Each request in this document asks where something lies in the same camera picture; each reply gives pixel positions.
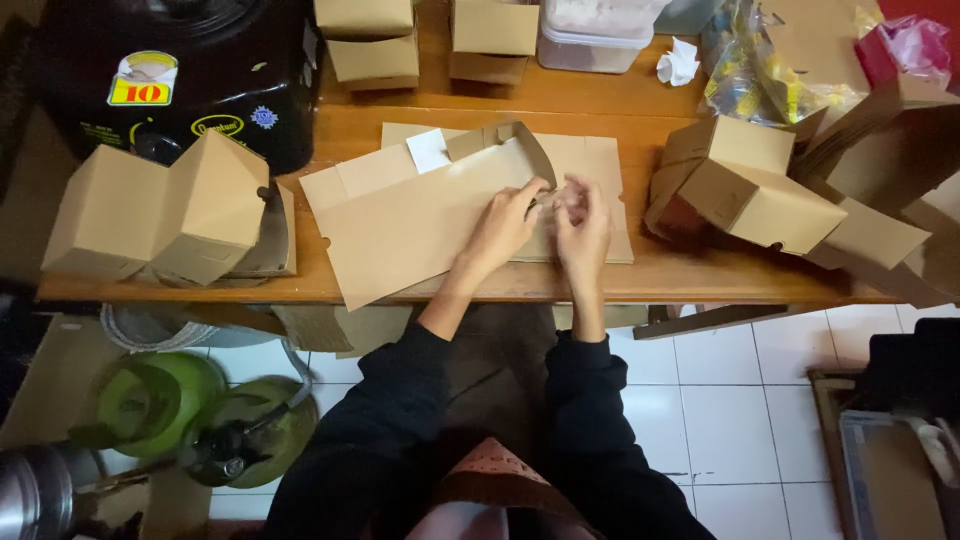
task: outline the person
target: person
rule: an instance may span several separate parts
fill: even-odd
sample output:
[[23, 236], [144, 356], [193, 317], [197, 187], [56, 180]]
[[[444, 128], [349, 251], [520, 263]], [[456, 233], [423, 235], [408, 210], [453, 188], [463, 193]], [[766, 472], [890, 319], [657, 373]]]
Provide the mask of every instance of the person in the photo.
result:
[[574, 317], [543, 362], [541, 456], [525, 454], [528, 465], [494, 436], [454, 469], [431, 471], [438, 461], [425, 456], [436, 454], [423, 449], [445, 446], [451, 340], [485, 278], [533, 235], [543, 208], [531, 201], [546, 188], [535, 178], [497, 193], [416, 322], [360, 359], [363, 380], [283, 477], [263, 537], [712, 538], [649, 467], [623, 415], [627, 365], [611, 355], [600, 285], [610, 210], [577, 176], [551, 195]]

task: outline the plastic container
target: plastic container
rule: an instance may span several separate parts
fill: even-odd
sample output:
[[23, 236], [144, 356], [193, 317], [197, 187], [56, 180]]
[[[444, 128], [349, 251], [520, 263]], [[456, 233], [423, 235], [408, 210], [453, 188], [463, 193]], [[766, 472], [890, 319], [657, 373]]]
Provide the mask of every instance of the plastic container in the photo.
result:
[[543, 0], [537, 59], [551, 69], [623, 73], [670, 0]]

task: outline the wooden table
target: wooden table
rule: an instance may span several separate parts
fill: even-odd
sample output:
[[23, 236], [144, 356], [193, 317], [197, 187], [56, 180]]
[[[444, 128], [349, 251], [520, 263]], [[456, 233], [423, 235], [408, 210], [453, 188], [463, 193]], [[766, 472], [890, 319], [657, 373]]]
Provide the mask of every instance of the wooden table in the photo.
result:
[[[623, 201], [636, 261], [607, 265], [603, 280], [609, 302], [839, 306], [895, 301], [841, 272], [827, 272], [799, 258], [767, 254], [742, 244], [691, 253], [641, 231], [648, 184], [662, 146], [670, 132], [695, 121], [706, 83], [703, 73], [677, 88], [657, 80], [657, 59], [671, 46], [671, 37], [656, 36], [623, 75], [549, 70], [531, 60], [521, 86], [494, 87], [451, 82], [446, 77], [450, 36], [445, 0], [422, 0], [417, 11], [421, 72], [417, 91], [351, 95], [336, 84], [326, 60], [314, 157], [301, 171], [278, 179], [297, 196], [299, 275], [243, 289], [174, 289], [47, 275], [38, 297], [112, 302], [342, 303], [326, 256], [326, 240], [317, 229], [298, 178], [377, 150], [383, 122], [472, 129], [512, 117], [537, 133], [617, 138]], [[419, 283], [388, 300], [429, 299], [441, 279]], [[494, 273], [478, 294], [479, 299], [488, 301], [559, 301], [567, 297], [557, 271], [541, 263], [509, 263]]]

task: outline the hand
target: hand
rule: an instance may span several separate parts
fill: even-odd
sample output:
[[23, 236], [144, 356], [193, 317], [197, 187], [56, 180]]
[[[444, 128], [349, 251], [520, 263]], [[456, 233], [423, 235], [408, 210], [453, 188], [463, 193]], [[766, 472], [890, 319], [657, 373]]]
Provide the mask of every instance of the hand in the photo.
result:
[[456, 265], [468, 268], [481, 281], [503, 266], [533, 235], [542, 206], [527, 209], [537, 193], [547, 187], [546, 180], [534, 178], [522, 189], [501, 189], [480, 216]]
[[610, 248], [610, 209], [600, 186], [576, 175], [565, 178], [566, 186], [553, 202], [557, 252], [574, 299], [593, 301], [594, 295], [602, 296], [600, 272]]

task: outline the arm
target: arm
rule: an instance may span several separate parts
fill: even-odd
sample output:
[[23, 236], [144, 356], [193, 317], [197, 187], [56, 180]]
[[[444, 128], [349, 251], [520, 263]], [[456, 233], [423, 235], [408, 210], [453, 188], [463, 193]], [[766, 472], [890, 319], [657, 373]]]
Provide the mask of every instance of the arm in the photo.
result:
[[548, 479], [610, 538], [710, 538], [680, 488], [650, 469], [623, 416], [627, 365], [610, 353], [599, 284], [610, 244], [609, 211], [595, 185], [568, 180], [555, 214], [574, 325], [559, 332], [546, 358], [553, 451]]
[[406, 457], [440, 430], [444, 361], [477, 287], [531, 236], [527, 212], [546, 182], [493, 198], [437, 294], [396, 344], [360, 359], [364, 379], [332, 407], [276, 490], [262, 536], [357, 538], [411, 468]]

